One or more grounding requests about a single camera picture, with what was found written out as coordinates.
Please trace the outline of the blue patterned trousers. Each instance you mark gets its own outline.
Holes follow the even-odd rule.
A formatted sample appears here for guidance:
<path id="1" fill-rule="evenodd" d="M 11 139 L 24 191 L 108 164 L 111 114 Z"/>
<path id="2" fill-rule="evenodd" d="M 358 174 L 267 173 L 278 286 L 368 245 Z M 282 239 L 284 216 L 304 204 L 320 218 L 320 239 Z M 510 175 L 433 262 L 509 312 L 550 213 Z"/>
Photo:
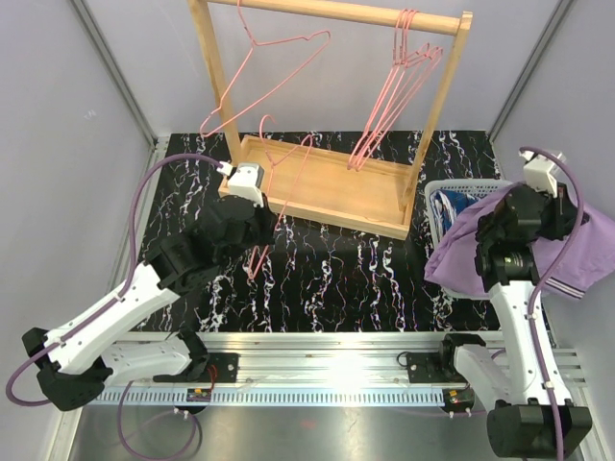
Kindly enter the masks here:
<path id="1" fill-rule="evenodd" d="M 461 186 L 453 189 L 436 187 L 427 194 L 434 223 L 433 235 L 441 239 L 463 210 L 498 189 L 498 186 Z"/>

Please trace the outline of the pink wire hanger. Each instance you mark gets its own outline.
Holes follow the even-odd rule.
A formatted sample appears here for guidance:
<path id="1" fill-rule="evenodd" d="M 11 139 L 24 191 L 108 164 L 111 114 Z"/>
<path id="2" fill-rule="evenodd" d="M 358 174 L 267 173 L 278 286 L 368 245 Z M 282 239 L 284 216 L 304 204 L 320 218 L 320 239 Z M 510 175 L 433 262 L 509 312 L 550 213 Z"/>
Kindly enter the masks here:
<path id="1" fill-rule="evenodd" d="M 330 31 L 319 30 L 308 35 L 285 36 L 273 40 L 258 40 L 244 17 L 243 8 L 245 3 L 243 1 L 237 1 L 235 5 L 238 18 L 249 40 L 250 48 L 242 63 L 236 69 L 234 76 L 229 81 L 226 81 L 223 75 L 221 55 L 217 47 L 217 41 L 209 14 L 209 7 L 200 2 L 194 2 L 194 4 L 190 6 L 195 21 L 195 27 L 199 34 L 204 59 L 208 67 L 216 102 L 216 108 L 204 119 L 199 128 L 199 135 L 204 137 L 209 137 L 220 131 L 224 132 L 226 137 L 230 137 L 231 129 L 235 127 L 236 119 L 252 110 L 256 105 L 262 103 L 283 85 L 287 84 L 329 45 L 332 38 Z M 300 61 L 298 66 L 285 77 L 277 69 L 265 71 L 262 65 L 253 63 L 265 48 L 290 46 L 294 43 L 307 44 L 315 39 L 320 39 L 322 41 L 320 46 L 315 48 L 303 61 Z M 234 112 L 231 108 L 232 91 L 236 87 L 244 86 L 247 88 L 254 87 L 260 89 L 263 93 L 244 109 Z"/>

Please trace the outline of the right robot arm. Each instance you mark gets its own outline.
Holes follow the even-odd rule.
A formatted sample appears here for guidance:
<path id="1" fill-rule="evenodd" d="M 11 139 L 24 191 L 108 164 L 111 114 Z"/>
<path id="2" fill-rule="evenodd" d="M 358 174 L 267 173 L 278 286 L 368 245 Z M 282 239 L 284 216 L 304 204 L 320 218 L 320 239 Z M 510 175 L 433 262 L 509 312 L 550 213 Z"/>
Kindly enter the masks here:
<path id="1" fill-rule="evenodd" d="M 562 182 L 551 191 L 518 184 L 478 220 L 475 267 L 500 322 L 508 370 L 470 333 L 446 335 L 435 365 L 445 379 L 463 377 L 472 387 L 500 458 L 564 460 L 592 427 L 589 409 L 574 404 L 558 371 L 532 249 L 540 237 L 571 243 L 583 214 Z"/>

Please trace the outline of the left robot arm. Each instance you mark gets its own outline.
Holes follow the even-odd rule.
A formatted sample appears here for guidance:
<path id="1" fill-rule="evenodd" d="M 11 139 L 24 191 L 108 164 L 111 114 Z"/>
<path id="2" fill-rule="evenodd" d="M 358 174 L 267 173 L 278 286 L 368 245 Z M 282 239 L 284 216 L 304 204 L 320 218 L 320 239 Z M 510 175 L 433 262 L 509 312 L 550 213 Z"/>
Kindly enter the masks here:
<path id="1" fill-rule="evenodd" d="M 213 375 L 207 347 L 190 328 L 147 344 L 118 339 L 140 321 L 205 287 L 246 251 L 273 242 L 277 215 L 267 199 L 227 195 L 196 222 L 166 237 L 136 265 L 130 278 L 58 328 L 22 336 L 38 368 L 46 400 L 60 411 L 80 408 L 114 385 L 151 378 L 190 382 Z"/>

